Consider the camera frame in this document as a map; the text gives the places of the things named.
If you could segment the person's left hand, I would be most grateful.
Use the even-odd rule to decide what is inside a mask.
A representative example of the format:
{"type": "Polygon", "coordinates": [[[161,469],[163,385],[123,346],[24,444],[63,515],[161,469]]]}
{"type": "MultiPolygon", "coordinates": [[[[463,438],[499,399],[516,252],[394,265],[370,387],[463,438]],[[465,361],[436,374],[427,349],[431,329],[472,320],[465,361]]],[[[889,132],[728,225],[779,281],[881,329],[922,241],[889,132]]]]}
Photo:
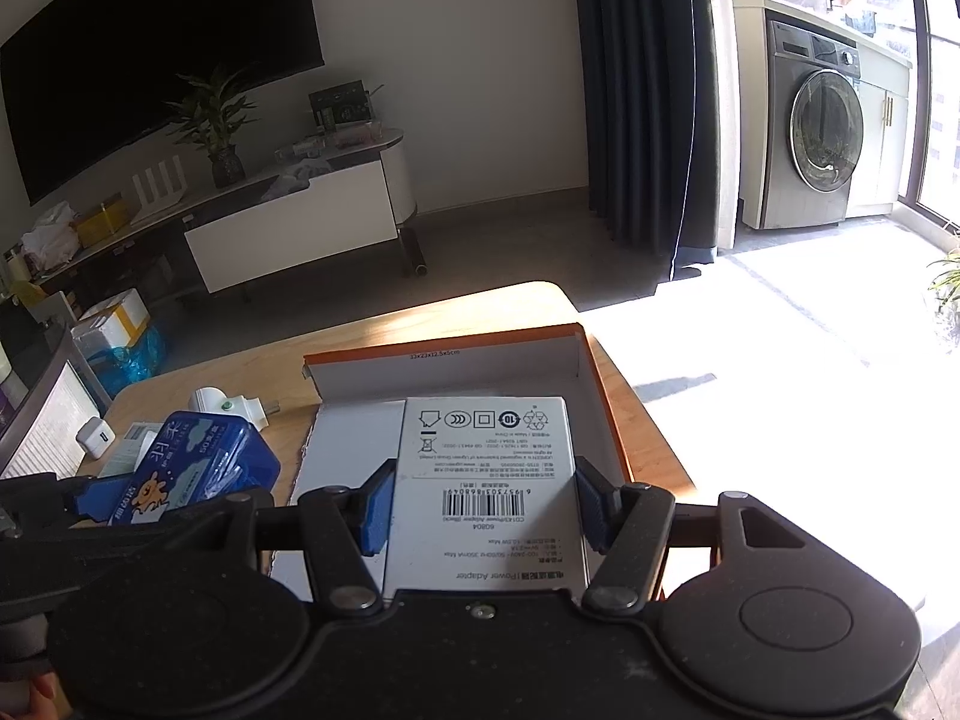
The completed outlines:
{"type": "Polygon", "coordinates": [[[57,679],[46,673],[20,681],[3,681],[2,720],[57,720],[59,711],[55,704],[57,679]]]}

